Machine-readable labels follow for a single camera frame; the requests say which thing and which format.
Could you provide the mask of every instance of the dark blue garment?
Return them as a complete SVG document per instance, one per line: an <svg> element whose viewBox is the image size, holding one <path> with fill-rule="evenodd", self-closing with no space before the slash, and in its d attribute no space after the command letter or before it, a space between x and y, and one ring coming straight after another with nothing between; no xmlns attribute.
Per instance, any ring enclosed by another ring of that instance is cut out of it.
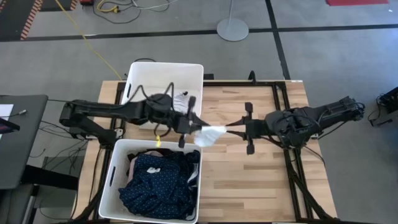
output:
<svg viewBox="0 0 398 224"><path fill-rule="evenodd" d="M199 163L200 153L173 153L167 157L141 154L134 165L133 179L119 198L133 214L160 219L185 219L191 215L197 202L197 192L188 188L193 164ZM149 168L160 168L149 173Z"/></svg>

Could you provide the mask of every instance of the wooden table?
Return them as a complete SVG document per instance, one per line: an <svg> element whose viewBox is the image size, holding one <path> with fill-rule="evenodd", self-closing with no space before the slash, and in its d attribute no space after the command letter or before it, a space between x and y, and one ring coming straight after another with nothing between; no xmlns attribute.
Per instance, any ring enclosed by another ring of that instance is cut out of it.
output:
<svg viewBox="0 0 398 224"><path fill-rule="evenodd" d="M98 101L114 103L118 83L104 81ZM286 81L286 87L292 108L308 105L302 82ZM201 119L212 125L237 121L245 116L244 102L247 101L253 103L254 119L264 119L267 113L275 111L272 90L266 86L206 86L203 87ZM108 118L95 118L96 123L107 129L110 121ZM170 133L162 141L178 142L178 137L178 134ZM126 125L124 138L155 139L153 131L140 130L132 124ZM187 142L192 142L192 138L188 138ZM254 144L256 153L248 156L247 142L235 135L225 134L213 147L203 148L199 222L295 221L282 149L265 140L255 140ZM311 140L308 146L321 153L318 141ZM80 175L75 217L88 205L98 150L97 141L88 144ZM95 168L93 196L100 181L103 155L104 150L100 152ZM327 213L336 217L322 161L305 149L302 151L302 161L309 191ZM299 190L298 198L302 217L306 217Z"/></svg>

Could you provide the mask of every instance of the red floor mat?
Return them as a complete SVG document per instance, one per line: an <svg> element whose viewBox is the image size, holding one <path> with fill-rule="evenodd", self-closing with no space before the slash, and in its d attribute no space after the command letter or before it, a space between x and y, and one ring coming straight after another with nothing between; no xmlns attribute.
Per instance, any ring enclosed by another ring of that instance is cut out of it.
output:
<svg viewBox="0 0 398 224"><path fill-rule="evenodd" d="M388 0L326 0L329 6L360 6L366 4L388 4Z"/></svg>

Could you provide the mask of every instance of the yellow tag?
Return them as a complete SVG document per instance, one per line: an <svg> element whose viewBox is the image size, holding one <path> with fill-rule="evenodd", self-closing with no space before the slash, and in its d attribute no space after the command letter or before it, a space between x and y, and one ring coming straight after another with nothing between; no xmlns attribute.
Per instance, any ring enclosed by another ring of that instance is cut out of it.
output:
<svg viewBox="0 0 398 224"><path fill-rule="evenodd" d="M160 141L160 136L156 136L156 140L157 140L156 147L160 147L160 145L162 144L162 142Z"/></svg>

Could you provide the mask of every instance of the white plastic bin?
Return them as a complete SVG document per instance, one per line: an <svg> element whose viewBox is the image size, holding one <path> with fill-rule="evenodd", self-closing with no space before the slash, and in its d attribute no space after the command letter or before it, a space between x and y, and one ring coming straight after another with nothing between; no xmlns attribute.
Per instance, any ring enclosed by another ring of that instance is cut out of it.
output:
<svg viewBox="0 0 398 224"><path fill-rule="evenodd" d="M134 222L149 222L149 223L166 223L166 224L194 224L198 221L199 216L199 198L200 198L200 176L201 176L201 162L202 162L202 151L194 144L185 144L184 149L178 148L176 142L162 142L162 148L167 148L172 151L183 151L184 153L193 152L197 150L200 152L200 164L199 164L199 175L198 175L198 198L197 206L195 209L195 219L191 221L186 220L161 220L157 218L147 218L140 215L135 215L129 212L129 210L123 205L119 198L118 189L127 185L126 171L130 167L130 161L127 155L130 153L137 153L145 151L146 149L156 148L156 141L144 141L144 140L133 140L133 139L121 139L115 144L111 163L109 165L108 174L106 176L105 186L99 204L99 215L104 218L127 220Z"/></svg>
<svg viewBox="0 0 398 224"><path fill-rule="evenodd" d="M124 88L122 104L128 102L129 97L139 85L144 87L145 93L150 96L164 93L170 82L174 83L174 95L188 92L188 95L197 98L193 112L200 117L201 100L203 93L203 66L189 63L163 63L163 62L134 62L130 66L126 87ZM144 100L141 91L131 100L132 102ZM144 129L154 129L156 124L146 123L140 126ZM160 125L159 130L167 130Z"/></svg>

